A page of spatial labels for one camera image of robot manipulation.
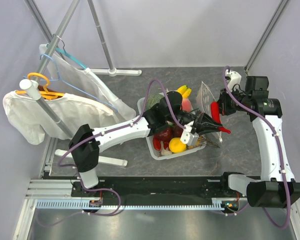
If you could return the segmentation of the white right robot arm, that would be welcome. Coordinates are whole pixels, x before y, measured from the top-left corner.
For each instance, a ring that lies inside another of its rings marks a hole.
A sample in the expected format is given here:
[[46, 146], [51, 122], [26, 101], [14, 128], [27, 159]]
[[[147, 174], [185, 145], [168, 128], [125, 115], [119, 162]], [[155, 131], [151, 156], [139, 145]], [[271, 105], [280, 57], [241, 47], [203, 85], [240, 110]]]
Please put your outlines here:
[[300, 182], [290, 168], [282, 136], [283, 113], [280, 101], [269, 98], [266, 76], [248, 76], [245, 89], [240, 89], [241, 77], [225, 74], [227, 87], [220, 91], [219, 113], [228, 116], [246, 112], [257, 136], [261, 159], [260, 179], [241, 173], [226, 172], [219, 191], [225, 197], [236, 191], [247, 197], [252, 207], [287, 208], [300, 198]]

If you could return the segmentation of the red chili pepper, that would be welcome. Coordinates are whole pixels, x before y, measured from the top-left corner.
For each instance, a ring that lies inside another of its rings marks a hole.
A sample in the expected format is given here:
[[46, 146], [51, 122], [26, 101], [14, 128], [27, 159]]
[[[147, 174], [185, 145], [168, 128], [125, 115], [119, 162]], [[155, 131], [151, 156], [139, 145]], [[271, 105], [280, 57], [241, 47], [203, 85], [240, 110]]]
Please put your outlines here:
[[[221, 119], [220, 119], [220, 112], [219, 112], [219, 104], [216, 102], [216, 101], [213, 101], [211, 104], [210, 104], [210, 111], [211, 111], [211, 117], [212, 119], [221, 124]], [[217, 128], [220, 132], [223, 132], [223, 133], [227, 133], [227, 134], [230, 134], [231, 131], [226, 129], [225, 127], [223, 126], [219, 126]]]

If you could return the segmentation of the clear polka dot zip bag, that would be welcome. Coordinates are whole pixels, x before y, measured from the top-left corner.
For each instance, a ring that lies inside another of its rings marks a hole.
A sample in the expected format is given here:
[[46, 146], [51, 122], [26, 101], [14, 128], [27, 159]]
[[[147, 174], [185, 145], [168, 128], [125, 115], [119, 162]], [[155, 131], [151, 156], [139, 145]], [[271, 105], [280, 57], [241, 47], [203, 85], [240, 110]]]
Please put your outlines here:
[[203, 81], [200, 84], [199, 90], [196, 96], [196, 107], [204, 114], [212, 117], [211, 103], [215, 102], [216, 99], [211, 92], [210, 88]]

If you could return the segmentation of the yellow banana bunch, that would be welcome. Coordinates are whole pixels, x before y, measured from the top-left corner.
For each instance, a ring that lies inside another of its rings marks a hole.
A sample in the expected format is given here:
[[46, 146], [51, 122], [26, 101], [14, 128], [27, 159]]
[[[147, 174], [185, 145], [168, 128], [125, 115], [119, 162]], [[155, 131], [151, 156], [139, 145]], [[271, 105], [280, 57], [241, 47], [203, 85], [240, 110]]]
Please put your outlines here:
[[176, 91], [182, 95], [183, 99], [187, 99], [192, 93], [192, 89], [187, 85], [180, 86]]

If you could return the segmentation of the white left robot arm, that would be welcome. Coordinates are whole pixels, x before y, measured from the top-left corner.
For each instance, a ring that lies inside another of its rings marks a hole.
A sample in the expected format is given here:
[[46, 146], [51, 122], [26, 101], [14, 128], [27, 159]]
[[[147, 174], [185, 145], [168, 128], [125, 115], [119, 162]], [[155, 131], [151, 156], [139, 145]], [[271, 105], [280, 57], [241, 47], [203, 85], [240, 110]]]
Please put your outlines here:
[[89, 197], [99, 193], [99, 154], [115, 145], [133, 139], [157, 137], [174, 123], [181, 129], [181, 134], [167, 139], [168, 148], [172, 153], [180, 153], [187, 147], [195, 146], [200, 136], [222, 129], [223, 125], [219, 120], [200, 110], [185, 111], [182, 101], [183, 97], [179, 92], [169, 91], [161, 96], [158, 103], [150, 109], [143, 109], [140, 115], [132, 120], [94, 129], [88, 124], [82, 125], [69, 144], [79, 179], [83, 184], [82, 191]]

